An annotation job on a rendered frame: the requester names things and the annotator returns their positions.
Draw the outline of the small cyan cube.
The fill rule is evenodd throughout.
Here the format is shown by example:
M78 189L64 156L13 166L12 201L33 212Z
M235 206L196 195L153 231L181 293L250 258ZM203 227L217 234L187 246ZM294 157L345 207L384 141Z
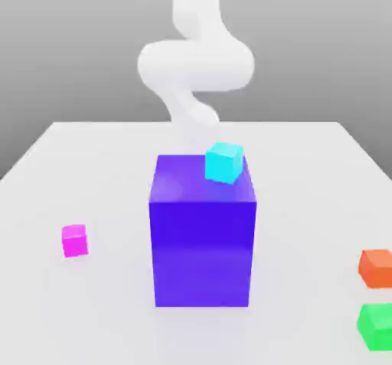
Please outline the small cyan cube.
M205 153L204 176L206 179L233 184L242 172L242 145L217 142Z

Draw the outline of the small magenta cube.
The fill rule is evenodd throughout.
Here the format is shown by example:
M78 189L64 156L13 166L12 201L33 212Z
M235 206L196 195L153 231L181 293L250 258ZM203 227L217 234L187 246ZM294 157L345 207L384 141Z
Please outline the small magenta cube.
M84 224L64 226L61 230L61 241L66 258L88 254L87 231Z

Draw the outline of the small orange cube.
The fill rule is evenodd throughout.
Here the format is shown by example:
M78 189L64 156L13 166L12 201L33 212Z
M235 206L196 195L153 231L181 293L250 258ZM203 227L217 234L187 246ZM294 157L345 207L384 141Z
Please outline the small orange cube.
M392 252L388 249L364 249L358 273L368 288L392 288Z

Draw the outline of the small green cube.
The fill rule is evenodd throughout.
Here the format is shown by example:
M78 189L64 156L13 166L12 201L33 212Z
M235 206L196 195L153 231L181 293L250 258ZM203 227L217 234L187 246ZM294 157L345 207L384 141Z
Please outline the small green cube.
M392 351L392 303L363 304L357 329L370 351Z

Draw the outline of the large purple box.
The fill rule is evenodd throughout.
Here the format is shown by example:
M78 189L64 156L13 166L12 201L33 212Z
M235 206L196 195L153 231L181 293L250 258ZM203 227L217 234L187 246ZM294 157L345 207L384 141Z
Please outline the large purple box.
M205 178L202 155L159 155L149 221L156 306L248 306L256 195L247 168L224 184Z

